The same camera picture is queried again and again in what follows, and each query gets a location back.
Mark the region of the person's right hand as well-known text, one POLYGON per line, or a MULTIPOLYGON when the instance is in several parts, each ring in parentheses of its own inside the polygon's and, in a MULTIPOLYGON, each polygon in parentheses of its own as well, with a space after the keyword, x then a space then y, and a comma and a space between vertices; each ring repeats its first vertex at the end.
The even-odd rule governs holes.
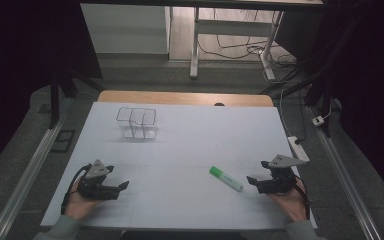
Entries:
POLYGON ((295 187, 288 193, 284 194, 268 194, 284 212, 284 214, 292 221, 306 221, 306 189, 302 181, 297 178, 295 187))

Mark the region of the wooden table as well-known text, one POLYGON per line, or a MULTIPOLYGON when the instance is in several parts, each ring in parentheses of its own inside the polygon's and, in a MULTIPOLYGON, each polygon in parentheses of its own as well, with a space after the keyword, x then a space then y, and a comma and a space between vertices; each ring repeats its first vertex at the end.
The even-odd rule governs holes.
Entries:
POLYGON ((102 91, 98 102, 139 103, 139 104, 174 104, 204 106, 237 107, 273 107, 272 99, 267 95, 220 94, 220 93, 182 93, 152 91, 102 91))

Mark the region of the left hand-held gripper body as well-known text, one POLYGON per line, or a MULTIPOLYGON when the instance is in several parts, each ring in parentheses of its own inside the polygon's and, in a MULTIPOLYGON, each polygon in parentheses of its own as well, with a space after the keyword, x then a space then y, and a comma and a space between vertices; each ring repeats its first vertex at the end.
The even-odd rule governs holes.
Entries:
POLYGON ((97 159, 80 178, 77 191, 85 199, 116 200, 119 196, 118 186, 104 186, 107 175, 106 166, 97 159))

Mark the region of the black curtain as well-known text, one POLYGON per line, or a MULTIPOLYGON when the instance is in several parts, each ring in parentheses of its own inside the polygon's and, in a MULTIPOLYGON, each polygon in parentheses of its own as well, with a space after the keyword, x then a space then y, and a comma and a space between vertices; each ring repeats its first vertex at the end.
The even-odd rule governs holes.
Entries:
POLYGON ((384 0, 364 12, 340 11, 329 29, 341 31, 357 15, 362 19, 332 69, 333 95, 342 104, 342 128, 384 181, 384 0))
POLYGON ((83 0, 0 0, 0 154, 55 77, 102 76, 83 0))

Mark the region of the aluminium rail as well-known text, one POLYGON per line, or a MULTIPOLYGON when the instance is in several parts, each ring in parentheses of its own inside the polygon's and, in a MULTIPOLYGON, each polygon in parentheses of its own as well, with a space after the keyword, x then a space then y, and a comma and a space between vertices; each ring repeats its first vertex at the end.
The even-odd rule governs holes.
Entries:
POLYGON ((345 164, 339 154, 331 137, 328 137, 320 126, 315 126, 312 119, 314 118, 313 111, 310 107, 305 107, 311 126, 315 129, 317 136, 325 149, 328 159, 333 167, 333 170, 340 182, 340 185, 347 197, 347 200, 353 209, 354 215, 359 222, 359 225, 367 240, 383 240, 381 233, 370 214, 367 205, 363 201, 356 185, 351 179, 351 175, 346 169, 345 164))
POLYGON ((59 134, 61 127, 63 126, 74 98, 65 98, 58 110, 60 114, 59 119, 55 125, 48 129, 42 140, 40 141, 36 151, 30 159, 25 171, 15 186, 12 194, 10 195, 6 205, 0 214, 0 240, 5 240, 7 237, 25 199, 27 198, 33 183, 35 182, 38 173, 40 172, 47 155, 49 154, 53 143, 55 142, 57 135, 59 134))

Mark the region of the clear acrylic organizer box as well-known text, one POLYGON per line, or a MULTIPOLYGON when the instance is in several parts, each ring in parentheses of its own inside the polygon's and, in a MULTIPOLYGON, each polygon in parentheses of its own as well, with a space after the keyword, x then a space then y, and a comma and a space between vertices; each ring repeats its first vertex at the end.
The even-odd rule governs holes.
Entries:
POLYGON ((121 107, 116 121, 124 138, 155 139, 157 136, 155 109, 121 107))

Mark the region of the green highlighter marker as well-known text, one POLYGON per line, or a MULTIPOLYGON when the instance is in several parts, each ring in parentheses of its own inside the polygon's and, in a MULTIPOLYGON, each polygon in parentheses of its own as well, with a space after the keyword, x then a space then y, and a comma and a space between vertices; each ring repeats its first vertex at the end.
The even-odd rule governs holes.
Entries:
POLYGON ((234 179, 230 175, 226 174, 216 166, 212 166, 209 170, 209 173, 234 189, 237 192, 242 192, 243 191, 243 184, 239 182, 238 180, 234 179))

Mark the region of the person's left hand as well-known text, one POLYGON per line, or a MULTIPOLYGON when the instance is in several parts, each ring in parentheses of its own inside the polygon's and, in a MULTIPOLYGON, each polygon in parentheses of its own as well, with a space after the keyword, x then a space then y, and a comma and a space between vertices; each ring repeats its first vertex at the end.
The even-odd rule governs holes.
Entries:
POLYGON ((77 221, 85 219, 102 200, 90 200, 83 198, 77 191, 79 181, 76 181, 68 195, 64 215, 77 221))

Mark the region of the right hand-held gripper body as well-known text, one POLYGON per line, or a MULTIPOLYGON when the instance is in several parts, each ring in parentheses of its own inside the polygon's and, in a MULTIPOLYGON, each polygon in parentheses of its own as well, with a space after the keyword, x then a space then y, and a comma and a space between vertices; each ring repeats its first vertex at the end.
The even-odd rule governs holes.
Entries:
POLYGON ((285 155, 276 155, 269 163, 271 180, 258 181, 260 194, 283 194, 290 192, 296 185, 296 175, 292 168, 304 165, 305 161, 285 155))

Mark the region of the white desk frame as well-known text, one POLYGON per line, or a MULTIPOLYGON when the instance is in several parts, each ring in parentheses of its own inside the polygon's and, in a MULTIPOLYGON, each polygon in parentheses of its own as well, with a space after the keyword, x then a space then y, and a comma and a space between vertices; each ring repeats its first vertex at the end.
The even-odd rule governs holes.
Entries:
POLYGON ((267 39, 266 45, 262 50, 258 51, 258 56, 263 65, 266 79, 274 81, 275 75, 269 62, 269 54, 278 31, 282 15, 282 11, 275 11, 273 13, 273 19, 270 23, 200 19, 200 8, 195 7, 190 78, 196 79, 198 75, 199 35, 228 35, 265 37, 267 39))

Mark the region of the white table board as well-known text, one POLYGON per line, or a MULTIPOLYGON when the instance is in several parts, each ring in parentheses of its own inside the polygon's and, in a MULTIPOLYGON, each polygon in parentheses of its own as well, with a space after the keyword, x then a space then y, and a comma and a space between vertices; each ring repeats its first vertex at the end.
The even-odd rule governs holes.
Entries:
POLYGON ((291 153, 274 107, 155 105, 155 139, 124 138, 118 103, 95 103, 41 222, 52 226, 74 174, 99 159, 114 166, 105 182, 129 181, 98 205, 88 227, 141 230, 282 229, 281 209, 247 182, 265 180, 261 161, 291 153), (216 166, 243 184, 237 192, 209 173, 216 166))

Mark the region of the black square floor frame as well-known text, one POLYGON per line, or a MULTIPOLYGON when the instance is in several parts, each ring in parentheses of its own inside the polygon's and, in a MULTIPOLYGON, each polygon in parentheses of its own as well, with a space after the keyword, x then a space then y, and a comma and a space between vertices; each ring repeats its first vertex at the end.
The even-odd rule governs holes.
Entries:
POLYGON ((51 148, 54 153, 67 153, 73 143, 75 130, 61 130, 51 148))

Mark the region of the white power strip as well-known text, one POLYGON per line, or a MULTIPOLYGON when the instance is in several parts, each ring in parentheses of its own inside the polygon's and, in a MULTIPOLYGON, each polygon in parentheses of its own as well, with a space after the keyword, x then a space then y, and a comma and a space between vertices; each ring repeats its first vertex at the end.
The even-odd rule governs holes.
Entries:
POLYGON ((291 149, 293 150, 295 156, 296 156, 298 159, 300 159, 300 160, 302 160, 302 161, 305 161, 305 162, 309 162, 310 159, 309 159, 307 153, 305 152, 304 148, 302 147, 302 145, 301 145, 301 144, 296 145, 296 144, 294 143, 294 141, 295 141, 296 139, 298 139, 298 138, 295 137, 295 136, 290 136, 290 137, 287 138, 287 140, 288 140, 288 142, 289 142, 289 145, 290 145, 291 149))

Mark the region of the white panel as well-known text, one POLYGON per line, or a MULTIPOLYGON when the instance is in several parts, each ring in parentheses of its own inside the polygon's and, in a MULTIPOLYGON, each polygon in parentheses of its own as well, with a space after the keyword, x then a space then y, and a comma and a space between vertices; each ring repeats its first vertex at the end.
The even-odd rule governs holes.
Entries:
POLYGON ((169 53, 169 7, 82 3, 81 9, 97 53, 169 53))

